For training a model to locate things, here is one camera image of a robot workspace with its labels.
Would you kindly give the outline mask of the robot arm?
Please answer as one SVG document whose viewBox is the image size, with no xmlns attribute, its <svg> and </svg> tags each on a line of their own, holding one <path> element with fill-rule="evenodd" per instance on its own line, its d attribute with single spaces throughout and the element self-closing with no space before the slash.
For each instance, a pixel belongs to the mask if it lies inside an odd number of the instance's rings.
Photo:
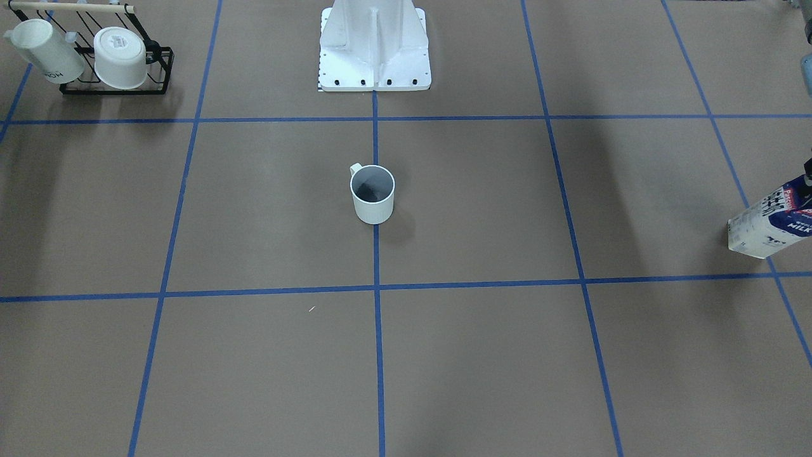
<svg viewBox="0 0 812 457">
<path fill-rule="evenodd" d="M 811 18 L 804 20 L 804 35 L 808 44 L 811 44 Z M 811 54 L 804 55 L 800 61 L 801 75 L 804 81 L 804 87 L 809 98 L 811 98 Z"/>
</svg>

